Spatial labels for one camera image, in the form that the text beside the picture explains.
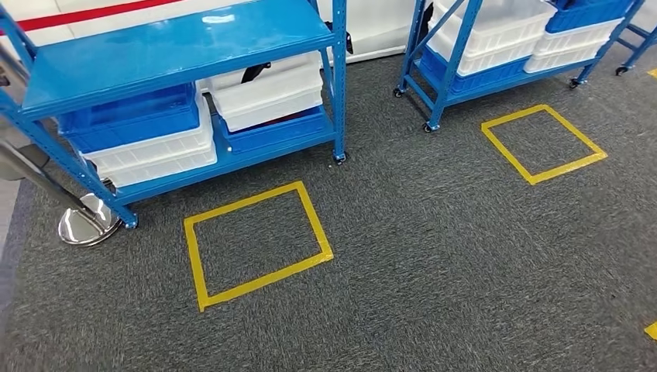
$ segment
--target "blue metal shelf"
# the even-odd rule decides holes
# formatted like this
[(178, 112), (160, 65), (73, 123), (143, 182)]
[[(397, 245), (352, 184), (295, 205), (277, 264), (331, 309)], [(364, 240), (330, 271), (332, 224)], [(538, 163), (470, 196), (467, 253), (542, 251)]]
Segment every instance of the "blue metal shelf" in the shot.
[(42, 46), (27, 119), (82, 109), (333, 44), (304, 0), (253, 0)]
[(116, 190), (118, 202), (127, 205), (177, 188), (182, 188), (183, 186), (188, 186), (222, 174), (237, 171), (244, 167), (262, 163), (276, 157), (282, 157), (283, 155), (316, 146), (320, 143), (332, 141), (335, 139), (336, 132), (323, 108), (321, 111), (321, 115), (317, 115), (314, 118), (314, 120), (323, 123), (324, 130), (321, 132), (304, 136), (301, 139), (293, 139), (243, 153), (231, 153), (226, 150), (228, 144), (225, 143), (221, 131), (219, 130), (219, 126), (221, 125), (219, 121), (221, 119), (218, 115), (212, 115), (212, 126), (215, 128), (214, 141), (217, 150), (217, 163), (208, 165), (207, 167), (188, 170), (183, 173), (172, 174), (167, 177), (118, 188)]
[[(319, 17), (316, 0), (251, 0), (38, 48), (0, 5), (0, 29), (31, 75), (22, 105), (0, 91), (0, 112), (131, 228), (138, 220), (127, 205), (150, 196), (329, 141), (334, 143), (333, 159), (342, 162), (346, 0), (332, 2), (332, 31)], [(313, 50), (322, 54), (332, 107), (331, 118), (323, 109), (316, 118), (322, 121), (321, 132), (230, 153), (217, 129), (216, 164), (120, 188), (115, 194), (90, 164), (62, 147), (38, 121)]]
[(623, 74), (630, 69), (634, 68), (636, 61), (643, 56), (646, 50), (648, 48), (652, 47), (653, 45), (657, 45), (657, 27), (655, 27), (652, 31), (646, 31), (642, 29), (639, 26), (635, 26), (633, 24), (628, 24), (628, 30), (632, 31), (635, 33), (637, 36), (641, 37), (643, 39), (643, 42), (639, 44), (638, 46), (635, 46), (633, 43), (630, 43), (629, 41), (618, 38), (618, 43), (621, 44), (623, 47), (628, 48), (629, 50), (632, 51), (632, 55), (628, 58), (628, 60), (625, 61), (624, 64), (622, 64), (619, 68), (616, 69), (616, 75)]
[[(422, 39), (419, 39), (421, 21), (423, 12), (425, 10), (426, 0), (415, 0), (415, 11), (413, 23), (411, 24), (411, 34), (408, 37), (408, 47), (406, 48), (406, 56), (404, 58), (404, 66), (402, 67), (401, 76), (399, 79), (399, 84), (394, 89), (394, 95), (396, 97), (401, 97), (407, 90), (407, 87), (410, 86), (413, 88), (422, 101), (432, 110), (431, 118), (427, 123), (424, 124), (424, 129), (427, 132), (432, 132), (437, 130), (439, 127), (439, 121), (442, 116), (445, 107), (450, 105), (456, 105), (461, 102), (469, 101), (471, 99), (479, 98), (484, 95), (489, 95), (495, 92), (503, 91), (509, 88), (517, 87), (518, 85), (527, 84), (532, 81), (537, 81), (542, 78), (549, 76), (554, 76), (565, 71), (574, 70), (576, 68), (584, 67), (583, 71), (580, 73), (577, 79), (572, 79), (570, 82), (570, 87), (575, 88), (580, 84), (586, 82), (589, 74), (597, 66), (600, 59), (604, 57), (604, 54), (609, 50), (611, 45), (618, 39), (621, 35), (623, 29), (629, 24), (630, 19), (638, 11), (639, 8), (643, 5), (644, 0), (631, 0), (632, 6), (627, 9), (627, 3), (623, 2), (624, 5), (619, 5), (623, 10), (627, 10), (625, 13), (626, 17), (621, 22), (620, 25), (612, 32), (610, 40), (605, 43), (599, 50), (595, 58), (591, 60), (585, 60), (576, 64), (570, 64), (568, 66), (557, 67), (547, 71), (541, 71), (535, 74), (519, 74), (513, 77), (502, 78), (499, 81), (495, 81), (491, 84), (485, 84), (477, 88), (463, 91), (458, 94), (450, 91), (450, 87), (456, 76), (456, 71), (459, 64), (461, 63), (461, 58), (463, 57), (463, 51), (466, 49), (466, 43), (472, 32), (473, 25), (475, 23), (476, 15), (480, 10), (483, 0), (469, 0), (465, 5), (464, 0), (455, 0), (452, 7), (443, 15), (443, 17), (437, 22), (435, 27), (429, 30), (428, 34)], [(461, 6), (466, 7), (465, 12), (462, 14), (463, 21), (461, 23), (461, 29), (459, 30), (459, 35), (456, 38), (456, 42), (452, 51), (452, 56), (447, 63), (445, 73), (442, 76), (437, 76), (436, 73), (431, 72), (426, 66), (419, 63), (416, 60), (416, 56), (419, 54), (427, 42), (438, 32), (438, 30), (445, 25), (447, 19)], [(436, 99), (432, 101), (429, 96), (422, 90), (420, 85), (415, 81), (411, 76), (411, 71), (413, 68), (417, 68), (420, 72), (420, 75), (432, 86), (436, 92)]]
[[(528, 84), (533, 81), (538, 81), (541, 79), (549, 78), (551, 76), (554, 76), (556, 74), (561, 74), (562, 72), (567, 72), (571, 70), (575, 70), (580, 67), (587, 66), (594, 62), (595, 59), (591, 60), (585, 60), (582, 62), (577, 62), (576, 64), (569, 64), (567, 66), (562, 66), (562, 67), (557, 67), (553, 68), (550, 70), (546, 71), (541, 71), (537, 72), (534, 74), (521, 74), (517, 76), (510, 77), (508, 79), (500, 80), (497, 81), (495, 84), (489, 84), (489, 85), (484, 85), (482, 87), (478, 87), (476, 89), (464, 91), (463, 93), (459, 94), (454, 94), (452, 92), (447, 93), (447, 100), (445, 101), (446, 106), (451, 106), (451, 105), (458, 105), (459, 103), (463, 103), (466, 101), (469, 101), (471, 99), (476, 99), (483, 97), (484, 95), (492, 95), (493, 93), (498, 93), (499, 91), (505, 91), (507, 89), (515, 88), (517, 86), (523, 85), (523, 84)], [(418, 69), (422, 77), (432, 86), (434, 89), (439, 89), (440, 84), (442, 83), (441, 79), (435, 74), (433, 74), (431, 71), (427, 70), (427, 68), (420, 63), (420, 60), (415, 60), (414, 62), (415, 67)], [(415, 84), (414, 81), (408, 81), (408, 83), (413, 87), (413, 84)], [(422, 101), (425, 102), (425, 104), (432, 108), (434, 105), (434, 102), (431, 101), (431, 99), (422, 92), (420, 94), (420, 97), (422, 98)]]

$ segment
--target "shelf tier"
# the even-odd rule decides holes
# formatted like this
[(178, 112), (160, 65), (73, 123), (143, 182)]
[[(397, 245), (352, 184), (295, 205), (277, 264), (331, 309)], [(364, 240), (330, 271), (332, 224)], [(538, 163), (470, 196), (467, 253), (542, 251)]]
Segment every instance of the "shelf tier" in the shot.
[[(459, 103), (469, 101), (471, 99), (483, 97), (484, 95), (491, 95), (493, 93), (497, 93), (499, 91), (505, 91), (507, 89), (511, 89), (514, 87), (517, 87), (519, 85), (531, 83), (533, 81), (541, 80), (556, 74), (561, 74), (562, 72), (567, 72), (570, 70), (575, 70), (580, 67), (584, 67), (588, 64), (592, 64), (595, 61), (595, 59), (592, 60), (584, 60), (582, 62), (577, 62), (575, 64), (569, 64), (566, 66), (561, 66), (557, 68), (553, 68), (550, 70), (545, 70), (541, 72), (537, 72), (534, 74), (519, 74), (517, 76), (513, 76), (501, 81), (498, 81), (495, 84), (487, 84), (482, 87), (478, 87), (475, 89), (471, 89), (468, 91), (461, 92), (459, 94), (454, 94), (451, 91), (448, 91), (447, 93), (447, 102), (445, 103), (445, 106), (451, 106), (451, 105), (458, 105)], [(424, 67), (421, 63), (420, 60), (415, 60), (414, 61), (415, 67), (420, 71), (420, 74), (422, 77), (432, 86), (432, 88), (435, 91), (438, 91), (440, 88), (440, 84), (442, 83), (442, 79), (440, 77), (435, 76), (430, 70), (428, 70), (426, 67)], [(415, 89), (416, 91), (418, 90), (417, 83), (414, 81), (407, 79), (409, 84)], [(422, 100), (425, 102), (425, 104), (430, 108), (433, 109), (434, 102), (431, 100), (428, 100), (428, 97), (423, 97), (423, 95), (420, 95)]]
[(168, 191), (173, 191), (222, 174), (237, 171), (238, 169), (262, 163), (276, 157), (282, 157), (283, 155), (316, 146), (320, 143), (332, 141), (337, 134), (333, 129), (332, 122), (327, 117), (323, 108), (321, 108), (321, 111), (320, 114), (315, 115), (315, 119), (322, 122), (323, 130), (321, 132), (297, 139), (290, 139), (282, 143), (276, 143), (274, 145), (261, 147), (243, 153), (231, 153), (227, 150), (229, 146), (222, 137), (221, 130), (219, 130), (219, 121), (221, 119), (218, 115), (214, 114), (212, 115), (212, 126), (214, 128), (217, 163), (198, 169), (188, 170), (183, 173), (172, 174), (167, 177), (118, 188), (116, 190), (118, 202), (123, 205), (128, 205), (129, 203), (160, 195)]
[(307, 0), (251, 0), (42, 46), (22, 114), (31, 120), (330, 47)]

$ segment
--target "chrome stand base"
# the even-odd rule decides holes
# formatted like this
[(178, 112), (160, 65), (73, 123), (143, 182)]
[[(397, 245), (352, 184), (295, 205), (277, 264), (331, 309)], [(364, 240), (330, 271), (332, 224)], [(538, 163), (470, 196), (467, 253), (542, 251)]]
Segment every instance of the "chrome stand base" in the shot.
[(122, 221), (107, 208), (96, 195), (86, 194), (80, 201), (95, 213), (96, 221), (103, 231), (98, 231), (76, 209), (66, 210), (59, 225), (59, 236), (67, 244), (73, 246), (93, 246), (109, 238), (122, 224)]

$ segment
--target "yellow floor marking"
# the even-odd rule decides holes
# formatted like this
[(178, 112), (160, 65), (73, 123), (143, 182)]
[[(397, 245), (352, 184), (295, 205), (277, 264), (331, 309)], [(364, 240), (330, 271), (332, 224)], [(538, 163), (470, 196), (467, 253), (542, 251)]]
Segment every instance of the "yellow floor marking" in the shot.
[(657, 322), (649, 325), (648, 328), (645, 329), (645, 332), (648, 333), (648, 336), (651, 336), (653, 339), (657, 339)]
[[(497, 137), (490, 129), (494, 126), (499, 126), (500, 124), (511, 122), (515, 119), (524, 118), (525, 116), (535, 114), (536, 112), (540, 111), (546, 111), (552, 117), (557, 119), (562, 126), (566, 127), (566, 129), (568, 129), (572, 134), (579, 138), (580, 141), (584, 142), (593, 151), (593, 154), (584, 157), (583, 159), (575, 160), (571, 163), (555, 167), (551, 170), (547, 170), (539, 174), (530, 174), (529, 171), (523, 167), (522, 164), (520, 164), (520, 161), (518, 161), (518, 159), (509, 151), (509, 149), (507, 149), (507, 147), (497, 139)], [(489, 122), (484, 122), (481, 124), (481, 131), (484, 135), (486, 135), (488, 140), (490, 140), (493, 145), (495, 145), (495, 147), (502, 153), (502, 155), (507, 158), (509, 163), (511, 163), (511, 165), (513, 165), (515, 169), (518, 170), (518, 173), (520, 173), (520, 175), (525, 180), (527, 180), (527, 182), (529, 182), (529, 184), (537, 184), (538, 182), (549, 180), (550, 178), (574, 171), (575, 169), (579, 169), (607, 157), (607, 154), (602, 151), (600, 147), (593, 143), (588, 137), (584, 136), (584, 134), (575, 128), (573, 124), (568, 122), (568, 120), (566, 120), (563, 116), (561, 116), (557, 111), (548, 105), (536, 105), (519, 112), (514, 112), (510, 115), (502, 116), (501, 118), (495, 120), (490, 120)]]
[[(256, 204), (257, 202), (261, 202), (265, 199), (273, 198), (290, 191), (296, 191), (299, 194), (299, 198), (301, 199), (301, 204), (304, 207), (306, 216), (308, 217), (308, 220), (310, 220), (312, 231), (317, 238), (320, 253), (314, 255), (313, 257), (302, 260), (301, 262), (297, 262), (278, 271), (274, 271), (273, 273), (263, 275), (262, 277), (258, 277), (257, 279), (248, 281), (244, 284), (240, 284), (237, 287), (231, 288), (227, 291), (223, 291), (212, 296), (209, 295), (208, 289), (205, 286), (205, 276), (203, 275), (201, 254), (198, 251), (198, 241), (196, 239), (196, 232), (194, 231), (194, 224), (205, 221), (206, 219), (212, 219), (214, 217), (224, 215), (228, 212), (235, 211), (248, 205)], [(331, 251), (331, 246), (329, 245), (329, 242), (326, 239), (326, 235), (324, 234), (322, 224), (319, 222), (315, 208), (312, 206), (312, 202), (308, 196), (306, 187), (301, 181), (292, 182), (291, 184), (286, 184), (285, 186), (266, 191), (262, 194), (254, 195), (250, 198), (212, 209), (211, 211), (187, 217), (184, 220), (184, 230), (185, 236), (187, 237), (187, 248), (189, 250), (189, 260), (191, 262), (191, 273), (194, 276), (194, 286), (196, 287), (198, 309), (201, 312), (203, 312), (208, 306), (216, 305), (219, 302), (232, 300), (236, 297), (244, 295), (245, 293), (255, 291), (258, 288), (262, 288), (268, 284), (272, 284), (275, 281), (279, 281), (300, 271), (307, 270), (310, 267), (321, 264), (322, 262), (331, 260), (333, 258), (333, 252)]]

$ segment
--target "gray carpet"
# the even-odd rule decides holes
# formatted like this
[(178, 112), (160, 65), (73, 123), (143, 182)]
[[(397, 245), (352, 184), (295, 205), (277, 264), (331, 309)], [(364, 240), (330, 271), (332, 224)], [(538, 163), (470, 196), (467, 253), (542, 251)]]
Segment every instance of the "gray carpet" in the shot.
[[(161, 195), (93, 249), (59, 243), (61, 207), (23, 190), (2, 366), (655, 371), (657, 50), (613, 76), (627, 55), (575, 91), (564, 75), (449, 108), (432, 134), (416, 96), (392, 98), (400, 57), (355, 64), (342, 167), (324, 145)], [(537, 104), (609, 157), (530, 186), (480, 124)], [(588, 154), (541, 115), (495, 133), (531, 171)], [(335, 259), (199, 313), (183, 219), (297, 180)], [(319, 250), (294, 195), (197, 232), (211, 294)]]

